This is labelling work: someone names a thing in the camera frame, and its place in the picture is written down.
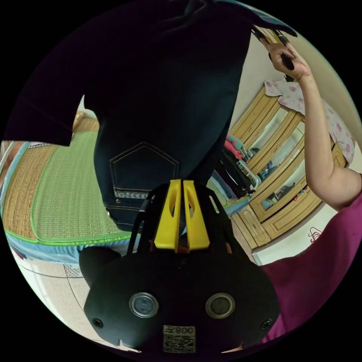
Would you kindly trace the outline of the person's right hand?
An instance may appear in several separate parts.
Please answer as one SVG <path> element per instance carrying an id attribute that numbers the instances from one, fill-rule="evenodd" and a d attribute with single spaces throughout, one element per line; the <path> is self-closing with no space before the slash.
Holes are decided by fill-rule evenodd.
<path id="1" fill-rule="evenodd" d="M 296 82 L 312 76 L 309 65 L 289 42 L 285 44 L 268 43 L 264 38 L 261 38 L 260 42 L 266 48 L 269 59 L 276 70 L 293 78 Z"/>

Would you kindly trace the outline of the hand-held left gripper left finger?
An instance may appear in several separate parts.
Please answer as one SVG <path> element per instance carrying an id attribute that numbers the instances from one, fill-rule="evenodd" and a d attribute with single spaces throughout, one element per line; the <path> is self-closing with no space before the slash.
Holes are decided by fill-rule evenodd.
<path id="1" fill-rule="evenodd" d="M 177 250 L 181 208 L 181 180 L 172 180 L 168 186 L 160 215 L 154 245 L 160 250 Z"/>

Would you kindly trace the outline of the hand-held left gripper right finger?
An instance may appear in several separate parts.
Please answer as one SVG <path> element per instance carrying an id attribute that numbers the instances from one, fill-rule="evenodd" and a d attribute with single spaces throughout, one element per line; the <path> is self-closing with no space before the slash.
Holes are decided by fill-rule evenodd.
<path id="1" fill-rule="evenodd" d="M 183 181 L 187 243 L 189 250 L 208 249 L 209 236 L 194 182 Z"/>

